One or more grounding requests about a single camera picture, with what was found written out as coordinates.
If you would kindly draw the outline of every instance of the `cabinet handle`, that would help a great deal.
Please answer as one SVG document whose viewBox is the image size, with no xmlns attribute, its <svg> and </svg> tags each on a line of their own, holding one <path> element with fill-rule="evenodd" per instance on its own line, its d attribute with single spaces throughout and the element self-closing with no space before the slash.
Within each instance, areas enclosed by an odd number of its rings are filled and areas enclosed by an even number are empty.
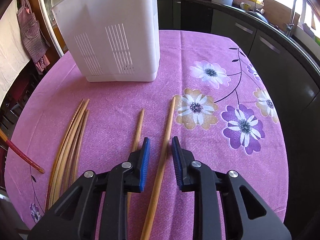
<svg viewBox="0 0 320 240">
<path fill-rule="evenodd" d="M 275 51 L 276 53 L 280 54 L 280 50 L 277 49 L 275 46 L 273 46 L 269 41 L 265 40 L 264 38 L 260 37 L 260 41 L 262 41 L 264 44 L 266 44 L 270 49 Z"/>
<path fill-rule="evenodd" d="M 242 25 L 240 25 L 239 23 L 236 23 L 235 24 L 235 26 L 237 26 L 238 28 L 240 28 L 241 30 L 244 30 L 245 32 L 247 32 L 247 33 L 250 33 L 250 34 L 252 34 L 253 33 L 253 31 L 252 30 L 250 30 L 250 29 L 248 29 L 248 28 L 246 28 L 246 27 L 244 27 L 244 26 L 242 26 Z"/>
</svg>

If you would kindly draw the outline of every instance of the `metal screw head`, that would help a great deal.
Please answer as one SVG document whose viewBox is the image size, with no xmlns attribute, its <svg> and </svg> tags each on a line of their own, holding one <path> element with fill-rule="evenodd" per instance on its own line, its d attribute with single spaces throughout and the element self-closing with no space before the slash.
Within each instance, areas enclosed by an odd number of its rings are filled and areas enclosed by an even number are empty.
<svg viewBox="0 0 320 240">
<path fill-rule="evenodd" d="M 238 177 L 238 172 L 236 172 L 236 171 L 229 171 L 229 176 L 230 177 L 233 177 L 233 178 L 236 178 L 236 177 Z"/>
<path fill-rule="evenodd" d="M 124 162 L 121 164 L 122 168 L 128 169 L 131 167 L 131 163 L 130 162 Z"/>
<path fill-rule="evenodd" d="M 194 167 L 196 167 L 196 168 L 199 168 L 199 167 L 201 167 L 201 162 L 193 161 L 193 162 L 191 163 L 191 165 L 194 166 Z"/>
<path fill-rule="evenodd" d="M 84 173 L 84 176 L 85 176 L 86 178 L 91 178 L 91 177 L 93 176 L 93 171 L 86 171 L 86 172 Z"/>
</svg>

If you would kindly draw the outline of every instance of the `kitchen counter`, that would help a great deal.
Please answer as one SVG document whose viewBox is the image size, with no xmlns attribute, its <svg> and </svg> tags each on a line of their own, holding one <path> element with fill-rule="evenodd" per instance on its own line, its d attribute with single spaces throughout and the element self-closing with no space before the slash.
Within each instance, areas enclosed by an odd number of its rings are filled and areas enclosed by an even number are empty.
<svg viewBox="0 0 320 240">
<path fill-rule="evenodd" d="M 320 87 L 320 62 L 318 62 L 319 60 L 317 58 L 313 59 L 310 55 L 308 55 L 308 53 L 304 49 L 301 48 L 301 46 L 298 46 L 293 39 L 288 38 L 286 35 L 281 33 L 279 30 L 275 29 L 273 26 L 265 23 L 264 21 L 252 15 L 245 13 L 244 10 L 241 10 L 233 6 L 212 3 L 210 0 L 184 1 L 191 1 L 194 3 L 202 4 L 211 7 L 215 10 L 226 13 L 268 35 L 279 45 L 284 47 L 291 55 L 293 55 L 297 59 L 297 61 L 305 68 L 305 70 L 312 77 L 312 79 L 318 85 L 318 87 Z"/>
</svg>

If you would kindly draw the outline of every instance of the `cutting board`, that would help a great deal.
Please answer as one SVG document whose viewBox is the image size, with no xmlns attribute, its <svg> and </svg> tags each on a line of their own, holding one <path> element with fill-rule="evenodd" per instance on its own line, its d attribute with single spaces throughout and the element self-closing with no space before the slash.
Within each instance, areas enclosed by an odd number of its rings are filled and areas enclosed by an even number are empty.
<svg viewBox="0 0 320 240">
<path fill-rule="evenodd" d="M 273 25 L 277 25 L 280 30 L 286 32 L 287 31 L 287 23 L 289 23 L 291 8 L 279 3 L 275 0 L 263 0 L 264 3 L 264 14 L 263 16 Z M 297 27 L 298 21 L 300 18 L 300 14 L 295 13 L 293 19 L 293 31 Z"/>
</svg>

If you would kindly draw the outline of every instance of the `chopstick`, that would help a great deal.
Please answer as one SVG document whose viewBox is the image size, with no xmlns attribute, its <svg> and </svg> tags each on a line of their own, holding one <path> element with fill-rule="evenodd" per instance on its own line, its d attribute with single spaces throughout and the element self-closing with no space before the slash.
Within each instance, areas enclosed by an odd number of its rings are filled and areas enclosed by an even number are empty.
<svg viewBox="0 0 320 240">
<path fill-rule="evenodd" d="M 84 130 L 87 124 L 88 116 L 89 116 L 89 110 L 87 109 L 84 113 L 84 121 L 82 123 L 80 136 L 79 136 L 77 147 L 76 147 L 76 153 L 75 153 L 75 158 L 74 158 L 73 167 L 72 167 L 72 174 L 71 174 L 71 184 L 77 180 L 80 149 L 81 149 L 82 138 L 84 135 Z"/>
<path fill-rule="evenodd" d="M 149 207 L 146 215 L 146 220 L 144 221 L 140 240 L 149 240 L 153 220 L 155 218 L 156 208 L 158 205 L 158 200 L 160 195 L 162 178 L 164 174 L 165 162 L 167 159 L 167 151 L 168 151 L 168 145 L 169 145 L 169 140 L 171 135 L 172 119 L 174 114 L 174 105 L 175 105 L 175 97 L 172 98 L 172 102 L 171 102 L 171 107 L 170 107 L 170 112 L 168 116 L 167 127 L 164 134 L 164 140 L 162 144 L 156 179 L 153 185 L 150 203 L 149 203 Z"/>
<path fill-rule="evenodd" d="M 34 167 L 37 171 L 44 173 L 44 169 L 41 168 L 38 164 L 36 164 L 33 160 L 31 160 L 28 156 L 26 156 L 22 151 L 18 149 L 17 146 L 14 145 L 12 141 L 8 139 L 8 137 L 4 134 L 4 132 L 0 129 L 0 138 L 26 163 Z"/>
<path fill-rule="evenodd" d="M 139 117 L 138 126 L 137 126 L 137 130 L 136 130 L 136 135 L 135 135 L 134 141 L 133 141 L 132 152 L 135 152 L 138 149 L 138 144 L 139 144 L 139 141 L 140 141 L 141 130 L 142 130 L 143 117 L 144 117 L 144 108 L 142 108 L 141 112 L 140 112 L 140 117 Z M 129 214 L 131 194 L 132 194 L 132 192 L 128 192 L 128 195 L 127 195 L 127 213 L 128 214 Z"/>
<path fill-rule="evenodd" d="M 68 189 L 69 184 L 70 184 L 71 168 L 72 168 L 72 164 L 73 164 L 74 155 L 76 153 L 76 147 L 77 147 L 77 144 L 79 141 L 79 135 L 80 135 L 80 131 L 82 129 L 84 118 L 85 118 L 85 114 L 82 116 L 80 124 L 76 130 L 76 135 L 75 135 L 75 138 L 73 139 L 71 149 L 70 149 L 70 152 L 69 152 L 69 155 L 67 158 L 66 168 L 65 168 L 63 180 L 62 180 L 62 188 L 61 188 L 62 194 Z"/>
<path fill-rule="evenodd" d="M 75 119 L 76 119 L 76 117 L 77 117 L 77 115 L 78 115 L 78 113 L 80 111 L 80 108 L 82 107 L 83 104 L 84 104 L 84 100 L 82 99 L 82 101 L 80 102 L 78 108 L 76 109 L 75 113 L 73 114 L 73 116 L 72 116 L 72 118 L 71 118 L 71 120 L 69 122 L 68 128 L 66 129 L 66 132 L 65 132 L 65 134 L 64 134 L 64 136 L 62 138 L 62 141 L 60 143 L 56 158 L 54 160 L 54 163 L 53 163 L 53 166 L 52 166 L 52 169 L 51 169 L 50 178 L 49 178 L 48 191 L 47 191 L 47 196 L 46 196 L 46 200 L 45 200 L 45 209 L 44 209 L 45 211 L 47 211 L 49 209 L 49 198 L 50 198 L 50 194 L 51 194 L 53 176 L 54 176 L 55 170 L 57 168 L 57 164 L 58 164 L 58 160 L 60 158 L 61 150 L 62 150 L 63 145 L 64 145 L 64 143 L 65 143 L 65 141 L 67 139 L 68 133 L 71 130 L 72 124 L 75 121 Z"/>
<path fill-rule="evenodd" d="M 53 183 L 52 183 L 53 193 L 51 192 L 51 195 L 49 198 L 49 208 L 57 201 L 57 199 L 60 196 L 63 171 L 65 169 L 65 165 L 66 165 L 67 157 L 68 157 L 68 154 L 70 151 L 70 147 L 71 147 L 72 141 L 75 137 L 76 129 L 79 126 L 82 115 L 84 114 L 84 111 L 87 108 L 88 103 L 89 103 L 89 99 L 87 99 L 87 101 L 80 108 L 80 111 L 79 111 L 74 123 L 72 124 L 70 132 L 68 133 L 66 141 L 65 141 L 63 148 L 61 150 L 60 158 L 57 163 L 57 168 L 56 168 L 54 176 L 53 176 Z"/>
</svg>

